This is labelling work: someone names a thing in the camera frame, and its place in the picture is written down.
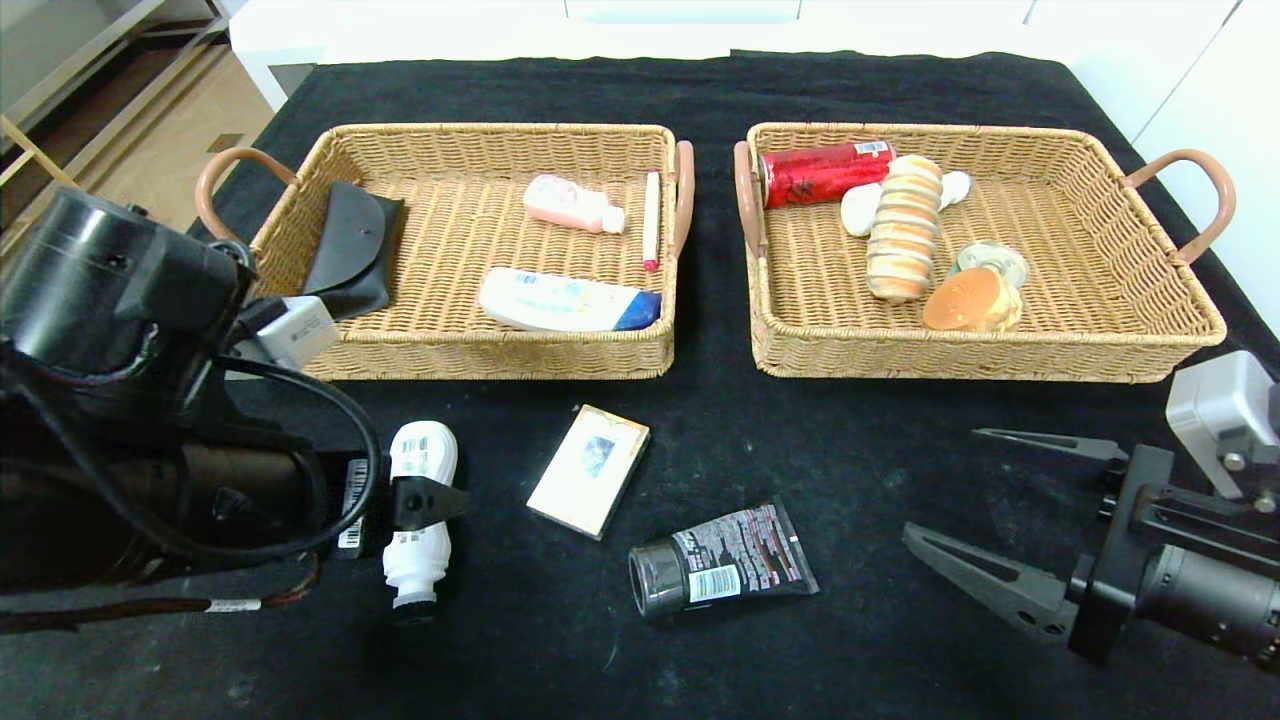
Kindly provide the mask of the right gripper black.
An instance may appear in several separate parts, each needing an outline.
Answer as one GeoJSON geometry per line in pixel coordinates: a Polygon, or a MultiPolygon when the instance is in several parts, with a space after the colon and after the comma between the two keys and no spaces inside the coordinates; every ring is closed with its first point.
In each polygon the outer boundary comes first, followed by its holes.
{"type": "Polygon", "coordinates": [[[1068,591],[1056,575],[909,521],[902,541],[916,559],[1030,639],[1068,641],[1097,666],[1130,623],[1147,620],[1277,674],[1276,515],[1175,486],[1162,448],[1140,445],[1130,457],[1112,439],[989,427],[972,436],[1119,487],[1100,552],[1080,559],[1068,591]]]}

